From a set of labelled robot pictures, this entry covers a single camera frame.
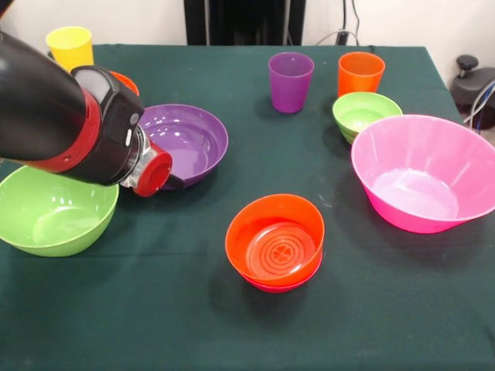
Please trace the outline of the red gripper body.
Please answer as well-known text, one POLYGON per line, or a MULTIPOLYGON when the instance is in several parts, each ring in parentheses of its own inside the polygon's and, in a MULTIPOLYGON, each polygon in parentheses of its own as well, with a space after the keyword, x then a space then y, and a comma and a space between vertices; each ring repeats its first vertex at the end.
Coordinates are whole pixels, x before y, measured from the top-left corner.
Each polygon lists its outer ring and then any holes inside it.
POLYGON ((172 170, 172 156, 151 143, 149 149, 142 155, 140 164, 144 163, 142 170, 138 171, 137 183, 132 186, 133 191, 141 197, 150 197, 157 193, 166 183, 172 170))

